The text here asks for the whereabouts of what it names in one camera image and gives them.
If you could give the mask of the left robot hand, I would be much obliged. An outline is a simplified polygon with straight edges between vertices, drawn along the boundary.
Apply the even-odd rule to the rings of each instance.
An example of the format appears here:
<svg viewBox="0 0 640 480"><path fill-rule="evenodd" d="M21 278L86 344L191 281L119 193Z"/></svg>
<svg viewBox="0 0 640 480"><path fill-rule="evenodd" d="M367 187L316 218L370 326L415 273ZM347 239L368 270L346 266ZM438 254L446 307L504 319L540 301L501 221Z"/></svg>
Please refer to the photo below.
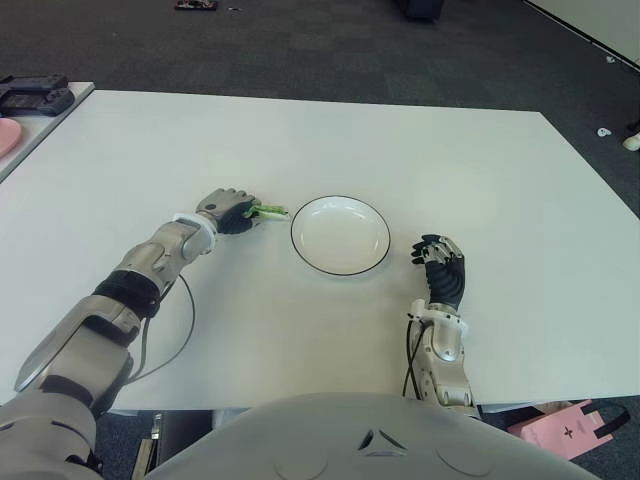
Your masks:
<svg viewBox="0 0 640 480"><path fill-rule="evenodd" d="M196 207L196 213L207 218L216 231L224 235L241 234L254 228L254 215L250 209L260 201L243 190L219 188L205 197Z"/></svg>

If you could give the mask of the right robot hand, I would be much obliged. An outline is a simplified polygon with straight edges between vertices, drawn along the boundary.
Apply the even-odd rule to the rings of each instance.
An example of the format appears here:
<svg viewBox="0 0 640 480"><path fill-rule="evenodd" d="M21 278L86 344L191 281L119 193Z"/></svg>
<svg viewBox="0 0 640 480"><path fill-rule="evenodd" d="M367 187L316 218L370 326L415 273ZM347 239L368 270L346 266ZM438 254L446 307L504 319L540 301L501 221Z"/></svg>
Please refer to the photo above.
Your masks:
<svg viewBox="0 0 640 480"><path fill-rule="evenodd" d="M465 291L465 257L446 236L427 234L412 246L411 262L423 265L431 303L457 310Z"/></svg>

